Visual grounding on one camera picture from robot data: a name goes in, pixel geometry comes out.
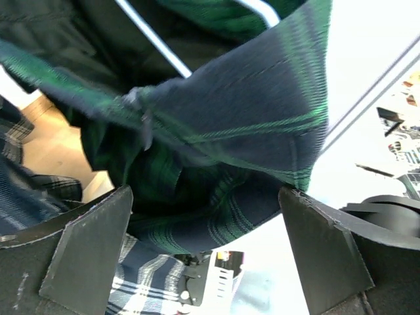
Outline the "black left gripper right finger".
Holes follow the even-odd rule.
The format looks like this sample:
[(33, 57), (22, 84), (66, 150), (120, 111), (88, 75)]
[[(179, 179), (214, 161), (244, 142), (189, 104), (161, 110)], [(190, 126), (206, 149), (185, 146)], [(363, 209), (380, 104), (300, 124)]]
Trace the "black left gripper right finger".
[(311, 314), (419, 313), (419, 202), (382, 195), (329, 207), (280, 190)]

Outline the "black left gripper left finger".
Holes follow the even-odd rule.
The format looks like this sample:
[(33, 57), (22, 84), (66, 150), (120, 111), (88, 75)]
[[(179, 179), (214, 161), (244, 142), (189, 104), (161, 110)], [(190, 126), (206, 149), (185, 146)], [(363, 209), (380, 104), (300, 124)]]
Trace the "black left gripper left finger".
[(122, 186), (1, 237), (1, 313), (104, 314), (132, 204)]

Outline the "navy white plaid skirt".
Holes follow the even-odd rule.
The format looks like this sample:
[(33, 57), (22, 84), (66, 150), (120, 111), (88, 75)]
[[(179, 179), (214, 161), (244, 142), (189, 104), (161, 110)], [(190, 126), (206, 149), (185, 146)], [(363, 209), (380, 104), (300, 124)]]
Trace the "navy white plaid skirt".
[(49, 101), (1, 100), (2, 314), (178, 313), (184, 265), (126, 233), (131, 190), (107, 182)]

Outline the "green plaid skirt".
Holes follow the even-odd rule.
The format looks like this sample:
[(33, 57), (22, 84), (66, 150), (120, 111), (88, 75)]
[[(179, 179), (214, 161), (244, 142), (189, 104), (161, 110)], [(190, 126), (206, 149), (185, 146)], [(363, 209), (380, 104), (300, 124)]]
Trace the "green plaid skirt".
[(1, 63), (81, 131), (90, 166), (134, 195), (160, 253), (228, 244), (306, 190), (328, 123), (331, 1), (133, 1), (192, 69), (177, 76), (113, 1), (2, 1)]

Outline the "light blue wire hanger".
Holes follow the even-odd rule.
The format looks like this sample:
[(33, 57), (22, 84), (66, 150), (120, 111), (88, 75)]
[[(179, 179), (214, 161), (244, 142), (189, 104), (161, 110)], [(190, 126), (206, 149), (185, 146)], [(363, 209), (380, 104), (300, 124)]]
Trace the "light blue wire hanger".
[[(280, 23), (281, 19), (276, 10), (265, 1), (235, 0), (235, 2), (258, 15), (264, 21), (267, 28), (273, 28)], [(192, 75), (187, 65), (167, 46), (166, 42), (141, 17), (130, 2), (126, 0), (115, 0), (115, 3), (183, 78), (188, 78)]]

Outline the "wooden clothes rack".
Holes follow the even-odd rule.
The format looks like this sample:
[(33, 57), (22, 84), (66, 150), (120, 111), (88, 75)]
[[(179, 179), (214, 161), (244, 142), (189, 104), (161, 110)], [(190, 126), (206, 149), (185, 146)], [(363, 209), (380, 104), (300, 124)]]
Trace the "wooden clothes rack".
[(107, 172), (91, 169), (81, 145), (80, 130), (68, 125), (50, 100), (32, 93), (22, 97), (17, 107), (34, 124), (34, 130), (23, 141), (25, 167), (38, 174), (79, 180), (84, 202), (114, 188)]

